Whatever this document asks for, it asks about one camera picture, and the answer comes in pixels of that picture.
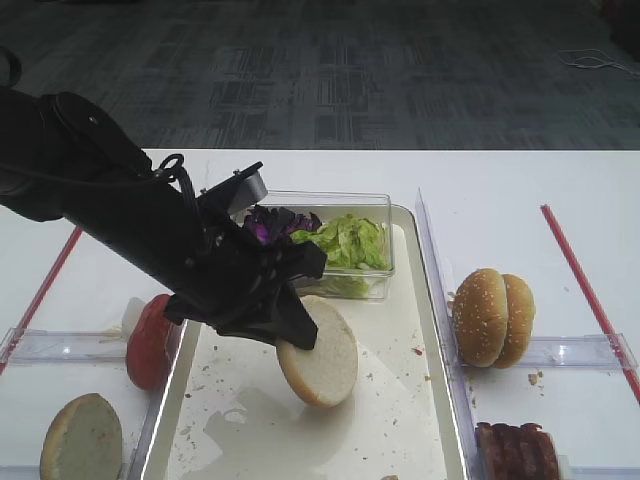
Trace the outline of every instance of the white tabletop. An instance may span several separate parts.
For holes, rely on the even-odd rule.
[[[148,152],[158,161],[175,151]],[[539,211],[548,203],[614,327],[640,352],[633,301],[640,284],[634,248],[640,244],[638,153],[182,152],[197,186],[213,186],[234,169],[262,161],[272,190],[388,193],[394,203],[413,209],[421,189],[452,286],[482,266],[515,273],[536,296],[534,334],[600,333]],[[4,296],[9,314],[0,325],[8,328],[24,312],[71,227],[65,221],[29,223],[6,210],[0,214],[3,232],[11,231],[0,243],[1,265],[11,272],[1,277],[11,293]]]

